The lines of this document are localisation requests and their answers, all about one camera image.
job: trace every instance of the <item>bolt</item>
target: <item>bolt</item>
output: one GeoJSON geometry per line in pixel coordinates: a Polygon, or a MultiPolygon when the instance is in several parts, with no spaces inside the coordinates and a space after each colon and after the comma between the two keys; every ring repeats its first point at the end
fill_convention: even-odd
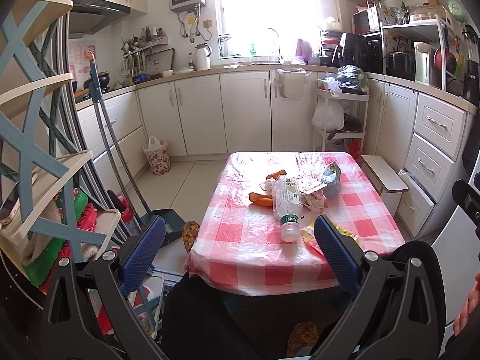
{"type": "Polygon", "coordinates": [[[67,266],[68,264],[70,264],[70,259],[68,257],[63,257],[63,258],[60,259],[58,264],[60,266],[67,266]]]}
{"type": "Polygon", "coordinates": [[[413,266],[416,266],[417,268],[422,264],[422,261],[420,261],[420,259],[417,257],[412,258],[410,262],[413,266]]]}
{"type": "Polygon", "coordinates": [[[106,252],[102,255],[102,258],[103,258],[105,261],[113,260],[115,257],[116,257],[116,254],[115,254],[115,252],[112,251],[112,250],[108,250],[108,251],[106,251],[106,252]]]}
{"type": "Polygon", "coordinates": [[[368,261],[377,261],[378,260],[378,254],[376,254],[374,251],[368,251],[365,253],[365,258],[368,261]]]}

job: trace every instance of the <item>blue gripper pad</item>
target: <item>blue gripper pad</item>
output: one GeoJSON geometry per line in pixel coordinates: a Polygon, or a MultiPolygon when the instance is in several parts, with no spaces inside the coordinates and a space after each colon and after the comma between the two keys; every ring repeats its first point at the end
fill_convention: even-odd
{"type": "Polygon", "coordinates": [[[135,249],[123,264],[121,283],[118,286],[123,295],[138,290],[148,268],[165,239],[165,221],[158,217],[148,228],[135,249]]]}
{"type": "Polygon", "coordinates": [[[342,243],[341,235],[325,216],[319,216],[314,225],[315,239],[326,257],[340,288],[356,296],[362,287],[359,266],[342,243]]]}

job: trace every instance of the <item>red and white tablecloth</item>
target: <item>red and white tablecloth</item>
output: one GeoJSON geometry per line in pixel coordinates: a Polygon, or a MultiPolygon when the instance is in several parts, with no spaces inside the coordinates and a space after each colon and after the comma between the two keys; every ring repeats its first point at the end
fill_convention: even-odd
{"type": "MultiPolygon", "coordinates": [[[[271,208],[250,203],[259,183],[285,169],[288,175],[320,179],[325,165],[341,169],[340,194],[327,199],[330,220],[358,234],[364,250],[386,255],[404,244],[392,215],[363,171],[347,153],[240,152],[226,162],[185,267],[227,292],[260,296],[333,287],[337,281],[325,257],[303,241],[285,243],[271,208]]],[[[304,208],[300,227],[315,215],[304,208]]]]}

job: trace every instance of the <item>fuzzy slipper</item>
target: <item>fuzzy slipper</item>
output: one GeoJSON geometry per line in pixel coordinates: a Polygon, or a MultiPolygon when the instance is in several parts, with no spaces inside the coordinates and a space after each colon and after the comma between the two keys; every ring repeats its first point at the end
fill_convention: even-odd
{"type": "Polygon", "coordinates": [[[190,253],[191,248],[194,246],[195,241],[197,240],[199,230],[200,230],[200,225],[194,221],[187,222],[181,228],[183,245],[185,245],[185,249],[187,253],[190,253]]]}
{"type": "Polygon", "coordinates": [[[287,357],[297,357],[297,352],[304,347],[313,347],[318,341],[318,330],[312,322],[301,322],[295,325],[290,333],[286,348],[287,357]]]}

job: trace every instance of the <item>hanging trash bin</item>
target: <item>hanging trash bin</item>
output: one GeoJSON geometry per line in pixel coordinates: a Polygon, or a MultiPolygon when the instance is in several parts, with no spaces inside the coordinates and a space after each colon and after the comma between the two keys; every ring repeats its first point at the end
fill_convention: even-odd
{"type": "Polygon", "coordinates": [[[148,144],[143,147],[143,152],[147,156],[150,168],[157,176],[169,173],[172,168],[170,165],[170,157],[167,153],[167,145],[166,140],[158,140],[155,137],[150,137],[148,144]]]}

